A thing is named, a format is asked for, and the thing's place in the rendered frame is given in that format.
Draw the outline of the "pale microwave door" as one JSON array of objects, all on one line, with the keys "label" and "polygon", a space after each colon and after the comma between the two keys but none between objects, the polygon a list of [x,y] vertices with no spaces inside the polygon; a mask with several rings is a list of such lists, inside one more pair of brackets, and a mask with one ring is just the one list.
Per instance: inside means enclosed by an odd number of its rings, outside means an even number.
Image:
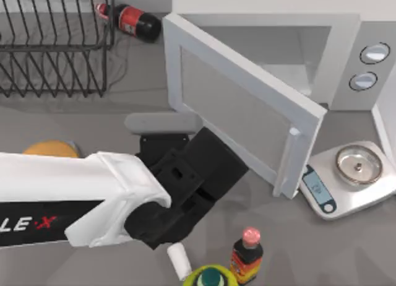
[{"label": "pale microwave door", "polygon": [[206,127],[272,186],[288,131],[297,128],[301,132],[300,181],[326,109],[316,103],[308,110],[295,95],[268,88],[260,79],[260,67],[248,73],[222,54],[188,50],[180,31],[165,23],[171,14],[163,19],[170,106],[198,114]]}]

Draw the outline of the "dark bottle pink cap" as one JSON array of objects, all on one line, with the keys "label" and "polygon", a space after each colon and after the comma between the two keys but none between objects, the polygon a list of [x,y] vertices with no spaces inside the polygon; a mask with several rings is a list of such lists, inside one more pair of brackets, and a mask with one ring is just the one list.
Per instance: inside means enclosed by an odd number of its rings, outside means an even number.
[{"label": "dark bottle pink cap", "polygon": [[256,278],[263,253],[260,231],[254,227],[246,227],[242,237],[233,245],[230,261],[230,271],[239,286],[245,286]]}]

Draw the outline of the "small white bottle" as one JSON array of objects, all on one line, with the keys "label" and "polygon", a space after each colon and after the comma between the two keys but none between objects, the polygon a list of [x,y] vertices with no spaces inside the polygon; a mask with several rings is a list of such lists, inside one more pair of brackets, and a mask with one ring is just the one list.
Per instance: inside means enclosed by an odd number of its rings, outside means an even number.
[{"label": "small white bottle", "polygon": [[180,281],[185,281],[192,273],[192,267],[184,245],[182,243],[172,244],[167,248],[166,252],[178,279]]}]

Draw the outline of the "yellow bottle green cap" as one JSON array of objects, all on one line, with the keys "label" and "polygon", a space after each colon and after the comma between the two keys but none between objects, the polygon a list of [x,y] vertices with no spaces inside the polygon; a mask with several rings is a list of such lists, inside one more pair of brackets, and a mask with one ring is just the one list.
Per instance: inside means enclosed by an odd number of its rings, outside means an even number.
[{"label": "yellow bottle green cap", "polygon": [[218,264],[209,264],[194,270],[182,286],[239,286],[239,284],[230,270]]}]

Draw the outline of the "white kitchen scale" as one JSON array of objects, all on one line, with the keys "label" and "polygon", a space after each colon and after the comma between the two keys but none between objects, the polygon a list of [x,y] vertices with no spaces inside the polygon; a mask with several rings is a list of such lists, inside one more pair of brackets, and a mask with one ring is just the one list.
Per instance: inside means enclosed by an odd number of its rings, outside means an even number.
[{"label": "white kitchen scale", "polygon": [[[342,147],[358,144],[373,150],[381,158],[383,174],[370,185],[349,185],[335,169],[335,156]],[[383,151],[371,141],[356,141],[313,155],[300,182],[302,192],[313,211],[322,219],[335,220],[396,195],[396,168]]]}]

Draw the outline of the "blue plate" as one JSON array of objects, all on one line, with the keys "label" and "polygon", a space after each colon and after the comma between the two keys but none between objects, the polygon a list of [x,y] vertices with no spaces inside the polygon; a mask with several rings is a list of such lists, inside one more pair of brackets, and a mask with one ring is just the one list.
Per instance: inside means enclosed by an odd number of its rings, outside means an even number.
[{"label": "blue plate", "polygon": [[66,141],[66,143],[73,148],[74,152],[76,153],[77,157],[82,158],[82,152],[79,149],[79,146],[73,141]]}]

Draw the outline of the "silver scale bowl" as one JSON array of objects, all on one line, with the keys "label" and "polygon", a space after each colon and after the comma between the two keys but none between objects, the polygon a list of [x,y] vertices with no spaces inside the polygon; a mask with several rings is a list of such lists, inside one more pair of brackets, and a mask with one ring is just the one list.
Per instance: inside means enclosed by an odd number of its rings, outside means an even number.
[{"label": "silver scale bowl", "polygon": [[335,169],[349,185],[370,185],[383,174],[381,158],[363,145],[346,145],[335,156]]}]

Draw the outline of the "pale microwave oven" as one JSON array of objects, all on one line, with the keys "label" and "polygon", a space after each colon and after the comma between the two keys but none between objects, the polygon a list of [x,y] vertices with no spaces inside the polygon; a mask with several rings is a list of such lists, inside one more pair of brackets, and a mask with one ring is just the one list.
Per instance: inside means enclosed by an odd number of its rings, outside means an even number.
[{"label": "pale microwave oven", "polygon": [[[181,33],[195,53],[222,54],[248,73],[262,68],[261,81],[311,110],[324,103],[335,111],[366,111],[396,64],[396,17],[360,14],[171,14],[165,23]],[[362,49],[379,42],[390,46],[380,63],[360,61]],[[374,87],[349,87],[356,74],[373,72]]]}]

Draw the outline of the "dark cola bottle red label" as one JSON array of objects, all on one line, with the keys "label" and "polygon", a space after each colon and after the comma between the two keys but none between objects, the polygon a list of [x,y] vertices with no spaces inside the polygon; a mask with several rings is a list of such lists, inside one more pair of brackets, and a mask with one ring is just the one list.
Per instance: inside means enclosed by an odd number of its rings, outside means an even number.
[{"label": "dark cola bottle red label", "polygon": [[158,17],[128,4],[115,5],[114,9],[110,4],[96,4],[95,11],[105,20],[112,12],[113,23],[120,31],[144,42],[154,43],[161,34],[161,20]]}]

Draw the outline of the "small microwave knob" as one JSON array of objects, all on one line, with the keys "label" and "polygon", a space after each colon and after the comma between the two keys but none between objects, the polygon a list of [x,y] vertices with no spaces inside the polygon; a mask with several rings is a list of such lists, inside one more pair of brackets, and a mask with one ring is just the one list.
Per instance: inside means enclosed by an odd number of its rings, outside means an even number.
[{"label": "small microwave knob", "polygon": [[365,72],[354,75],[349,81],[349,87],[357,92],[368,90],[375,86],[377,75],[373,72]]}]

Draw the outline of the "orange round bread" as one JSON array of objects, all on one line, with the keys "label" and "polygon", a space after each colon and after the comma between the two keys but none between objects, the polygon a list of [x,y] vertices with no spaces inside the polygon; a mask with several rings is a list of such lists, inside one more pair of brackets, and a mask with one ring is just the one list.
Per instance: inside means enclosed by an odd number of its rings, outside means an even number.
[{"label": "orange round bread", "polygon": [[78,158],[73,148],[65,141],[60,140],[37,142],[25,149],[23,154]]}]

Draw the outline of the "large microwave knob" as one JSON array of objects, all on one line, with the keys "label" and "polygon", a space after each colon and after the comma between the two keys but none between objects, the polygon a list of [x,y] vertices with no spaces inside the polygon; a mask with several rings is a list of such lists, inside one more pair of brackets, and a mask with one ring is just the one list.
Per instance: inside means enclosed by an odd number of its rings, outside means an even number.
[{"label": "large microwave knob", "polygon": [[360,52],[359,58],[362,63],[372,65],[382,62],[389,54],[390,46],[386,43],[379,42],[375,45],[364,47]]}]

